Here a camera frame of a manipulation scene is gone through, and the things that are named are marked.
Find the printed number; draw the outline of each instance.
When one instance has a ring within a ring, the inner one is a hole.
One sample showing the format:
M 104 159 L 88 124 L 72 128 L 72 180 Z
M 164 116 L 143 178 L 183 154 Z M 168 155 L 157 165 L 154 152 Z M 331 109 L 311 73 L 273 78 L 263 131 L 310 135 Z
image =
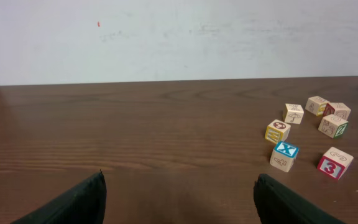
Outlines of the printed number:
M 328 174 L 333 174 L 336 168 L 335 163 L 333 162 L 328 162 L 327 163 L 328 167 L 325 167 L 324 170 L 328 173 Z

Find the brown tabletop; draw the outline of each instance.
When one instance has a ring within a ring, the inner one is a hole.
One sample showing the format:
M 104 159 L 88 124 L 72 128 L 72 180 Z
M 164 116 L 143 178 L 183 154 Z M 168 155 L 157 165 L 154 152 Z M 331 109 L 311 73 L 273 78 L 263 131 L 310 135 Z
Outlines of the brown tabletop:
M 300 147 L 293 167 L 272 167 L 267 125 L 316 95 L 352 109 L 344 137 L 305 111 L 287 139 Z M 316 169 L 331 146 L 354 156 L 339 181 Z M 260 223 L 261 173 L 358 223 L 358 77 L 0 87 L 0 223 L 100 169 L 105 223 Z

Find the toy block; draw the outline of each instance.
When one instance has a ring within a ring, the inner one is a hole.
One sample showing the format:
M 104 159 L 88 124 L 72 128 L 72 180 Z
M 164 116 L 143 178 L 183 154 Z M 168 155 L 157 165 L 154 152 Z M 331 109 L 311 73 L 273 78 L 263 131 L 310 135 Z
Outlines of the toy block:
M 298 155 L 298 151 L 299 147 L 280 141 L 273 149 L 273 153 L 270 158 L 270 165 L 284 172 L 288 172 L 293 165 L 293 161 Z
M 348 108 L 344 103 L 327 103 L 326 109 L 324 110 L 324 116 L 333 114 L 337 117 L 347 120 L 351 113 L 351 109 Z
M 317 169 L 324 172 L 328 176 L 339 180 L 339 178 L 341 178 L 346 172 L 347 168 L 349 168 L 352 161 L 353 156 L 346 152 L 342 152 L 335 147 L 331 147 L 326 153 L 324 153 Z
M 308 99 L 305 109 L 312 112 L 316 116 L 322 115 L 326 109 L 328 100 L 321 98 L 320 96 L 314 96 Z
M 265 139 L 277 144 L 279 141 L 287 139 L 290 129 L 291 125 L 276 119 L 267 126 Z
M 300 124 L 303 118 L 303 108 L 301 105 L 285 104 L 283 119 L 286 123 Z
M 348 121 L 333 114 L 323 117 L 318 130 L 333 139 L 340 138 L 349 124 Z

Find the white wall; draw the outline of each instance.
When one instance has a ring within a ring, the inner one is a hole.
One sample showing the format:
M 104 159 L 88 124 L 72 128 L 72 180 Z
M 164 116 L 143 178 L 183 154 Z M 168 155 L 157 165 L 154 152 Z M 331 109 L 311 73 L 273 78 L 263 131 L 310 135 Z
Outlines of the white wall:
M 358 0 L 0 0 L 0 85 L 341 75 Z

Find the block with number 3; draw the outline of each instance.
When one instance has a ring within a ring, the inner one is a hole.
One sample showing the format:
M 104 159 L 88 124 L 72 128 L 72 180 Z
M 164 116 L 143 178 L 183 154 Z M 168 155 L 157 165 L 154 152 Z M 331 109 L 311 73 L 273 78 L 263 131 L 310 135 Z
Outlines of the block with number 3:
M 270 165 L 284 171 L 290 171 L 293 161 L 298 155 L 299 148 L 287 142 L 280 141 L 273 149 Z
M 317 169 L 324 172 L 328 176 L 339 180 L 349 168 L 353 161 L 353 156 L 346 152 L 331 147 L 320 160 Z

